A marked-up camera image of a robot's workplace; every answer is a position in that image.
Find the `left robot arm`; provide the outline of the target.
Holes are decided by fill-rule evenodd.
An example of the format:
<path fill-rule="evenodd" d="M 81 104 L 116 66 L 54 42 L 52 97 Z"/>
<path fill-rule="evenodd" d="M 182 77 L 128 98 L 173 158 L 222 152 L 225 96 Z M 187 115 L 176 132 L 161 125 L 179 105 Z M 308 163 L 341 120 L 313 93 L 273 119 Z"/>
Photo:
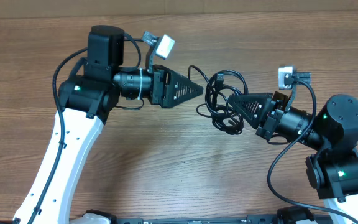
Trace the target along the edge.
<path fill-rule="evenodd" d="M 122 28 L 97 25 L 88 45 L 75 52 L 77 63 L 61 84 L 53 83 L 57 107 L 50 143 L 29 193 L 13 223 L 70 223 L 73 196 L 88 154 L 120 98 L 173 108 L 203 93 L 190 77 L 154 57 L 167 58 L 174 40 L 145 32 L 145 67 L 125 67 L 124 44 L 139 42 Z"/>

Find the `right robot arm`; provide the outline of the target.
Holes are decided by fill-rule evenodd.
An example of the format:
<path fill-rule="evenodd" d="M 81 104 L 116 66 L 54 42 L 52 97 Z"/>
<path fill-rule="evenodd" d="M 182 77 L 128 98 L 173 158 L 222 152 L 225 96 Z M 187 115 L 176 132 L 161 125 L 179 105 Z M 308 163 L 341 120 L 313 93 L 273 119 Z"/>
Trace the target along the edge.
<path fill-rule="evenodd" d="M 294 95 L 232 95 L 234 111 L 265 140 L 281 135 L 316 150 L 306 174 L 333 223 L 358 223 L 358 99 L 334 95 L 313 116 L 292 107 Z"/>

